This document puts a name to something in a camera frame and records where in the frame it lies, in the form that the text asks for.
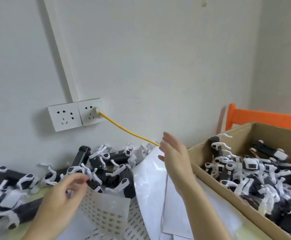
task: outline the yellow table surface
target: yellow table surface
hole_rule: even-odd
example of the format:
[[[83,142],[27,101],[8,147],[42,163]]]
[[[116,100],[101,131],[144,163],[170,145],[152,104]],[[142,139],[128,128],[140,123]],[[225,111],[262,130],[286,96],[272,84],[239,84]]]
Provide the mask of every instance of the yellow table surface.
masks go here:
[[[34,194],[30,197],[30,200],[36,200],[41,198],[49,188],[40,190],[39,193]],[[243,226],[237,231],[238,240],[271,240],[271,238],[261,231],[256,225],[254,225],[247,218],[243,218]],[[2,240],[20,240],[28,230],[31,222],[23,223],[16,229],[7,230],[1,237]]]

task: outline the orange chair back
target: orange chair back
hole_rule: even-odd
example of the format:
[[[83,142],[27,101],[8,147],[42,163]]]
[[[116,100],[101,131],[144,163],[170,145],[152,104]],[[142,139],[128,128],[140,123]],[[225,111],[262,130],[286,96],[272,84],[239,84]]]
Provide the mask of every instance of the orange chair back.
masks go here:
[[[243,125],[249,122],[264,123],[291,130],[290,114],[238,109],[236,108],[236,104],[229,105],[225,124],[226,131],[231,129],[233,124]]]

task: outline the white electrical socket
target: white electrical socket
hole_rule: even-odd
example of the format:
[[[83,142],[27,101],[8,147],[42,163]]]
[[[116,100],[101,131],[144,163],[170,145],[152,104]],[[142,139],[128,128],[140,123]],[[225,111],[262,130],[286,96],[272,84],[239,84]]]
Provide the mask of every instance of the white electrical socket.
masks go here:
[[[83,126],[96,124],[106,120],[105,118],[98,119],[98,115],[96,114],[95,111],[95,107],[98,107],[101,111],[103,111],[102,110],[103,104],[101,98],[77,102],[77,106],[79,109]]]
[[[82,126],[76,103],[53,105],[47,109],[56,132]]]

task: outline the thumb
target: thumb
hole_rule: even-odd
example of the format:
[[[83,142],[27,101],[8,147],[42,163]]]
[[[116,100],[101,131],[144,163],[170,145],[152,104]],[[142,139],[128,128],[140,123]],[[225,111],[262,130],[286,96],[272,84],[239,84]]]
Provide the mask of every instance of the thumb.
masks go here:
[[[69,204],[70,207],[77,209],[87,193],[87,188],[87,183],[82,183],[75,195],[68,200],[67,204]]]

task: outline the wall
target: wall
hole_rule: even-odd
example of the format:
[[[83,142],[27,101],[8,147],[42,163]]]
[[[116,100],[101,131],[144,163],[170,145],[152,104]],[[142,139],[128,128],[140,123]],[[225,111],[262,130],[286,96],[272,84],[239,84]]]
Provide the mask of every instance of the wall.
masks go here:
[[[264,0],[251,109],[291,114],[291,0]]]
[[[81,99],[188,147],[215,133],[220,110],[247,108],[261,0],[64,0],[61,27]],[[47,106],[70,102],[43,0],[0,0],[0,165],[42,174],[79,146],[142,141],[103,122],[54,132]]]

